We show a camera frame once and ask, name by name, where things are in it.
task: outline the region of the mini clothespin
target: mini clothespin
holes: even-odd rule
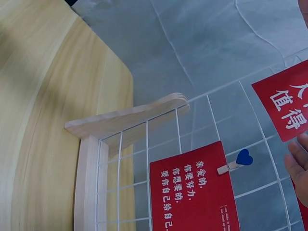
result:
[[[225,174],[226,172],[236,170],[242,166],[251,165],[253,162],[252,156],[249,155],[249,151],[247,149],[243,149],[237,155],[236,161],[233,161],[227,165],[217,168],[217,172],[219,175]]]

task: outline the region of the red paper card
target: red paper card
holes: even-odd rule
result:
[[[302,215],[302,220],[303,220],[303,223],[304,223],[304,229],[305,229],[305,231],[308,231],[308,208],[305,207],[305,206],[299,201],[299,199],[297,199],[297,201],[298,201],[300,213],[301,213],[301,215]]]
[[[252,86],[283,142],[308,130],[308,61]]]
[[[150,164],[154,231],[239,231],[222,143]]]

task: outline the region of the light wood surface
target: light wood surface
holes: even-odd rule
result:
[[[0,230],[72,230],[64,123],[131,108],[131,74],[63,0],[0,0],[0,54]]]
[[[145,137],[146,124],[143,122],[150,120],[149,130],[153,130],[175,119],[175,113],[172,110],[176,108],[178,108],[178,115],[190,109],[187,98],[181,93],[170,94],[147,105],[70,121],[65,124],[65,129],[81,139],[89,135],[98,139],[113,135],[104,140],[109,146],[109,158],[113,158],[119,153],[121,137],[116,133],[125,130],[122,139],[122,149],[125,149],[138,139]]]

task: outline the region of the gray tile floor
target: gray tile floor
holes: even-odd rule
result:
[[[78,0],[73,9],[131,70],[135,105],[173,92],[190,99],[183,152],[222,140],[231,161],[248,147],[254,164],[231,173],[242,231],[303,230],[286,144],[251,87],[308,59],[296,0]],[[175,121],[149,136],[150,161],[180,154]],[[134,181],[144,186],[145,148],[142,140],[134,150]],[[147,210],[136,201],[137,231],[149,230]]]

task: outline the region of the white metal grid panel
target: white metal grid panel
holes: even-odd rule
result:
[[[245,92],[245,89],[244,89],[242,83],[241,83],[241,82],[239,82],[239,83],[240,83],[240,85],[241,85],[243,91]],[[206,97],[206,100],[208,101],[208,103],[209,103],[209,105],[210,105],[211,114],[212,114],[211,116],[213,117],[213,120],[215,121],[213,109],[212,109],[211,102],[210,102],[210,99],[209,99],[209,96],[208,96],[208,95],[209,95],[209,94],[206,94],[206,95],[204,95],[203,97]],[[280,227],[280,228],[278,228],[278,229],[275,229],[275,230],[272,230],[272,231],[285,231],[285,230],[293,231],[291,227],[293,227],[293,225],[295,225],[295,224],[301,223],[302,221],[301,221],[301,219],[299,218],[298,220],[296,220],[296,221],[294,221],[294,222],[291,222],[291,221],[290,221],[290,218],[289,218],[289,212],[288,212],[288,208],[287,208],[287,203],[286,203],[284,191],[283,191],[283,188],[282,188],[282,181],[285,180],[285,179],[287,179],[288,177],[280,178],[279,173],[278,173],[278,170],[277,170],[277,167],[276,167],[276,164],[275,164],[275,161],[274,161],[274,158],[273,158],[273,155],[272,155],[272,153],[271,153],[271,149],[270,149],[269,144],[268,144],[268,140],[270,140],[270,139],[276,137],[277,134],[271,135],[271,136],[268,136],[268,137],[266,137],[266,136],[264,135],[264,131],[263,131],[262,127],[261,127],[261,124],[260,124],[260,122],[259,122],[259,120],[258,120],[258,117],[257,117],[257,115],[256,115],[256,112],[255,112],[255,110],[254,110],[254,108],[253,108],[253,106],[252,106],[252,104],[251,104],[251,102],[250,102],[250,99],[249,99],[249,97],[247,96],[246,92],[245,92],[245,95],[246,95],[246,97],[247,97],[247,99],[248,99],[248,101],[249,101],[249,103],[250,103],[250,107],[251,107],[251,108],[253,109],[253,111],[254,111],[254,114],[255,114],[255,117],[256,117],[256,120],[257,120],[257,123],[258,123],[258,127],[259,127],[259,129],[260,129],[261,134],[262,134],[262,139],[259,140],[259,141],[257,141],[257,142],[255,142],[255,143],[252,143],[252,144],[250,144],[250,145],[248,145],[248,146],[246,146],[246,147],[243,147],[243,148],[250,148],[250,147],[256,146],[256,145],[258,145],[258,144],[264,142],[265,145],[266,145],[266,148],[267,148],[267,150],[268,150],[268,152],[269,152],[269,155],[270,155],[270,160],[271,160],[271,162],[272,162],[272,165],[273,165],[273,168],[274,168],[274,171],[275,171],[276,180],[274,180],[273,182],[270,182],[270,183],[268,183],[268,184],[262,185],[261,187],[258,187],[258,188],[255,188],[255,189],[253,189],[253,190],[250,190],[250,191],[244,192],[244,193],[242,193],[242,194],[236,195],[236,196],[235,196],[235,199],[239,199],[239,198],[241,198],[241,197],[248,196],[248,195],[250,195],[250,194],[252,194],[252,193],[256,193],[256,192],[258,192],[258,191],[260,191],[260,190],[263,190],[263,189],[266,189],[266,188],[268,188],[268,187],[270,187],[270,186],[273,186],[273,185],[278,184],[278,185],[279,185],[279,189],[280,189],[280,193],[281,193],[281,195],[282,195],[283,206],[284,206],[284,211],[285,211],[285,219],[286,219],[286,221],[287,221],[287,225],[282,226],[282,227]],[[192,102],[195,101],[196,99],[197,99],[197,98],[190,100],[190,103],[192,103]],[[181,154],[181,153],[182,153],[182,136],[181,136],[181,134],[180,134],[180,125],[179,125],[178,110],[175,109],[175,110],[173,110],[173,111],[174,111],[174,113],[175,113],[175,115],[176,115],[176,124],[177,124],[177,131],[176,131],[176,132],[177,132],[177,140],[178,140],[178,144],[179,144],[179,153],[178,153],[178,154]],[[134,156],[134,155],[140,154],[140,152],[136,152],[136,153],[133,153],[133,154],[131,154],[131,155],[129,155],[129,156],[125,156],[125,157],[122,156],[122,154],[121,154],[122,139],[123,139],[123,133],[124,133],[125,131],[122,131],[121,133],[116,134],[116,135],[120,135],[119,154],[118,154],[117,159],[116,159],[116,160],[112,160],[112,161],[108,161],[107,165],[105,166],[105,167],[107,167],[108,164],[117,162],[117,185],[116,185],[116,188],[115,188],[115,189],[107,190],[107,192],[106,192],[106,193],[109,193],[109,192],[115,192],[115,191],[116,191],[116,194],[117,194],[116,205],[114,205],[114,206],[117,207],[117,220],[114,220],[114,221],[106,221],[107,224],[110,224],[110,223],[116,224],[116,225],[117,225],[117,231],[121,231],[121,226],[120,226],[121,223],[127,223],[127,222],[140,222],[140,221],[146,221],[146,220],[147,220],[148,223],[149,223],[148,230],[149,230],[149,231],[152,231],[152,230],[153,230],[153,227],[152,227],[152,213],[151,213],[151,198],[150,198],[150,172],[149,172],[149,163],[150,163],[150,160],[149,160],[149,150],[150,150],[151,148],[154,148],[155,146],[154,146],[154,147],[151,147],[151,148],[149,147],[149,123],[151,122],[151,120],[143,122],[143,123],[146,124],[146,139],[145,139],[145,141],[146,141],[146,147],[145,147],[145,154],[146,154],[146,180],[143,180],[143,181],[140,181],[140,182],[136,182],[136,183],[134,183],[134,184],[132,184],[132,185],[127,185],[127,186],[121,186],[121,185],[120,185],[121,161],[123,161],[123,159],[125,159],[125,158],[132,157],[132,156]],[[218,132],[218,127],[217,127],[217,121],[215,121],[215,129],[216,129],[216,133],[217,133],[217,135],[218,135],[218,139],[220,139],[220,137],[219,137],[219,132]],[[226,157],[238,153],[241,149],[236,150],[236,151],[232,151],[232,152],[230,152],[230,153],[227,153],[227,154],[226,154]],[[97,165],[97,166],[98,166],[98,170],[97,170],[97,172],[99,172],[99,167],[100,167],[100,161],[99,161],[99,160],[100,160],[100,157],[99,157],[99,154],[98,154],[98,165]],[[99,179],[99,173],[98,173],[98,174],[97,174],[97,183],[99,183],[99,180],[100,180],[100,179]],[[131,220],[121,220],[121,219],[120,219],[120,209],[121,209],[121,207],[120,207],[120,190],[125,189],[125,188],[129,188],[129,187],[135,187],[135,186],[138,186],[138,185],[143,185],[143,184],[146,184],[146,187],[147,187],[147,192],[146,192],[147,195],[146,195],[146,196],[147,196],[147,203],[148,203],[148,216],[145,216],[145,217],[142,217],[142,218],[131,219]],[[97,186],[97,187],[96,187],[96,189],[97,189],[97,192],[96,192],[97,195],[99,195],[99,193],[102,193],[102,192],[99,192],[99,191],[98,191],[98,188],[99,188],[99,187]],[[99,231],[99,230],[100,230],[100,229],[99,229],[99,224],[100,224],[101,222],[99,222],[98,212],[96,213],[96,216],[97,216],[97,217],[96,217],[96,221],[97,221],[97,230]]]

